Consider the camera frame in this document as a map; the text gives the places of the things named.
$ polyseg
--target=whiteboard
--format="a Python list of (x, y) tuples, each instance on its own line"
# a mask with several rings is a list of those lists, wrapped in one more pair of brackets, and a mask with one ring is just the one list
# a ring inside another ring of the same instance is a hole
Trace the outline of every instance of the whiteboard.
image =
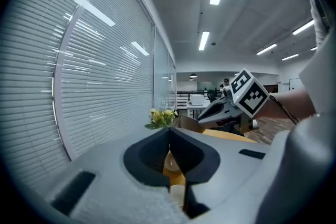
[(297, 79), (289, 79), (289, 90), (297, 90), (304, 88), (304, 85), (302, 84), (302, 81), (297, 78)]

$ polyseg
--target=ceiling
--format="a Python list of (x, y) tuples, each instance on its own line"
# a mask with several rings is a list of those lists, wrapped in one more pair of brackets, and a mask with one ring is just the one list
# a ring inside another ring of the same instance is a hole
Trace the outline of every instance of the ceiling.
[[(307, 56), (315, 47), (314, 28), (294, 36), (311, 20), (309, 0), (153, 0), (171, 42), (177, 72), (239, 71), (276, 73), (281, 59)], [(210, 36), (199, 51), (202, 31)], [(272, 51), (256, 53), (276, 43)]]

